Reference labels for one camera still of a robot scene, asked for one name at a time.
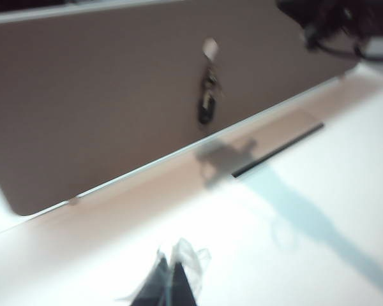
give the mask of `brown privacy panel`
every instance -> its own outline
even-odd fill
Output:
[[[224,98],[197,122],[220,46]],[[273,0],[186,0],[0,22],[0,187],[28,215],[353,67],[309,54]]]

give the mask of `white desk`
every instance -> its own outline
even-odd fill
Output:
[[[119,305],[176,237],[211,252],[200,306],[383,305],[382,75],[360,66],[211,142],[297,109],[325,128],[238,179],[232,156],[196,158],[206,141],[0,233],[0,306]]]

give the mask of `black cable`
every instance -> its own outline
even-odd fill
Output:
[[[364,54],[359,45],[354,45],[354,52],[349,52],[349,51],[343,51],[343,50],[338,50],[338,49],[333,49],[331,47],[327,47],[319,42],[315,43],[317,48],[321,49],[322,51],[337,56],[337,57],[342,57],[346,59],[364,59],[365,61],[368,62],[383,62],[383,55],[366,55]]]

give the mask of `keychain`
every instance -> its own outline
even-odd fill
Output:
[[[216,108],[216,91],[220,89],[216,73],[214,71],[214,59],[218,53],[217,42],[208,38],[203,44],[203,53],[207,57],[207,71],[202,81],[202,96],[199,101],[199,122],[208,124],[213,120]]]

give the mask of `white tabletop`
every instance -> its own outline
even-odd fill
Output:
[[[298,110],[325,128],[239,178],[238,151],[196,158]],[[359,66],[1,232],[0,306],[119,305],[177,237],[211,253],[200,306],[383,305],[383,76]]]

